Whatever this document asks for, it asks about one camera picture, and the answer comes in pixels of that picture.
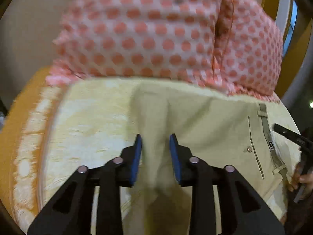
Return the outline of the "person's right hand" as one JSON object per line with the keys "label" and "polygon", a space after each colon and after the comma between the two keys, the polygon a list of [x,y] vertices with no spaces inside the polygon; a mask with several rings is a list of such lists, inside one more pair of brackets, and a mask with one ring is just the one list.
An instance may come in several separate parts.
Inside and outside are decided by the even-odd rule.
{"label": "person's right hand", "polygon": [[299,198],[299,200],[304,200],[312,193],[312,172],[307,174],[301,174],[303,170],[302,162],[299,162],[294,170],[291,181],[288,185],[288,189],[292,192],[298,190],[301,186],[304,186],[304,190]]}

